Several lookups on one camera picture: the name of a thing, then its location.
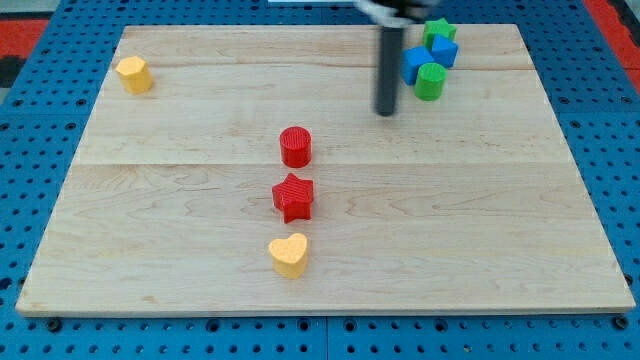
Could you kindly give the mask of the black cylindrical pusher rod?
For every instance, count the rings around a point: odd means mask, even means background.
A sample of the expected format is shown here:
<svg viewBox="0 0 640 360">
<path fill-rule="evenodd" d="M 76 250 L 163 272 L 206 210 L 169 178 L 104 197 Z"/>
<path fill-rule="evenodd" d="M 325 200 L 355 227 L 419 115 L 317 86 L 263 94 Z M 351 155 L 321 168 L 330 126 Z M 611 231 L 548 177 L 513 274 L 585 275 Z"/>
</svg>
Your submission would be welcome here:
<svg viewBox="0 0 640 360">
<path fill-rule="evenodd" d="M 380 28 L 374 96 L 374 109 L 380 116 L 391 116 L 396 110 L 403 41 L 403 28 Z"/>
</svg>

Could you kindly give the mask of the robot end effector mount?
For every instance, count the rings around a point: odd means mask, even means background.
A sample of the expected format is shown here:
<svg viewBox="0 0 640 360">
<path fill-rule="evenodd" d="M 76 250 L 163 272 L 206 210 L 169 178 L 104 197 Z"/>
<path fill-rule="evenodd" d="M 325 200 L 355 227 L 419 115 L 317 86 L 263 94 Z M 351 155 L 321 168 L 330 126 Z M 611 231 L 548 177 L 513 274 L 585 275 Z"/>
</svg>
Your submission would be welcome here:
<svg viewBox="0 0 640 360">
<path fill-rule="evenodd" d="M 354 6 L 377 25 L 404 28 L 425 20 L 441 0 L 354 0 Z"/>
</svg>

